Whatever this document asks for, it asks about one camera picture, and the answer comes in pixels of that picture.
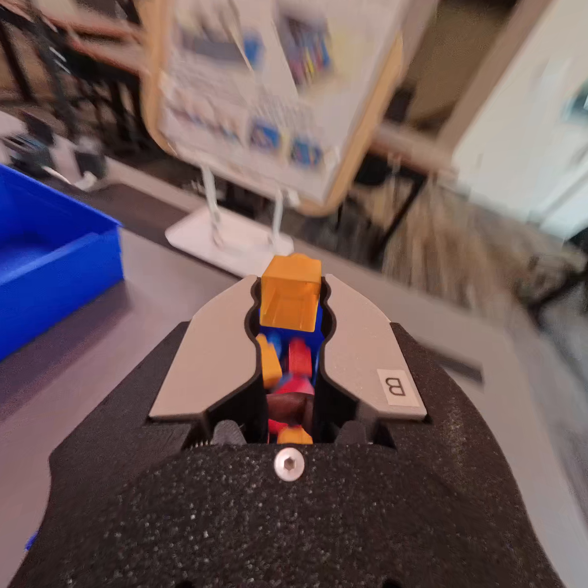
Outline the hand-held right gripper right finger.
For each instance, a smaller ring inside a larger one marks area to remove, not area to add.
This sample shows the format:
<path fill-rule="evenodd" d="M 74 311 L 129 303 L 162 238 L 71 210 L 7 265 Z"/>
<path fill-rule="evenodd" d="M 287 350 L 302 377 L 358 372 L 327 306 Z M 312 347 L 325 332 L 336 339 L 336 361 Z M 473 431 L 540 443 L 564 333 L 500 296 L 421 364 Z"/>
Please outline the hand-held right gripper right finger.
<path fill-rule="evenodd" d="M 386 314 L 334 275 L 325 280 L 334 332 L 325 342 L 323 367 L 352 400 L 352 417 L 425 420 L 426 407 Z"/>

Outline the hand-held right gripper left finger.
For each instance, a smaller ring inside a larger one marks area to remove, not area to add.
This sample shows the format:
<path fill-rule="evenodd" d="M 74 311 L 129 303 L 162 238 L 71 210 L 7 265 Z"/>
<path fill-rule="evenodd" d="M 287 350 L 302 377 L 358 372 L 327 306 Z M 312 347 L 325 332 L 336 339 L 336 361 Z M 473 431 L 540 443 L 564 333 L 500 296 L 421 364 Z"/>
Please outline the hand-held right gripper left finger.
<path fill-rule="evenodd" d="M 198 310 L 149 412 L 159 422 L 233 420 L 262 415 L 261 351 L 251 326 L 259 279 L 246 276 Z"/>

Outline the orange mega block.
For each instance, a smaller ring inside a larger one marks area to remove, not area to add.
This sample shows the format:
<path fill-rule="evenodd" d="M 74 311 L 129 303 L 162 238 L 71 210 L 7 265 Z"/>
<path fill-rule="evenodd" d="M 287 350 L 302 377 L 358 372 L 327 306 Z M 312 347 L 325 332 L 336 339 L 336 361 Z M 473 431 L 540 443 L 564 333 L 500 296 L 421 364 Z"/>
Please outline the orange mega block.
<path fill-rule="evenodd" d="M 261 276 L 260 325 L 313 332 L 322 264 L 305 254 L 275 255 Z"/>

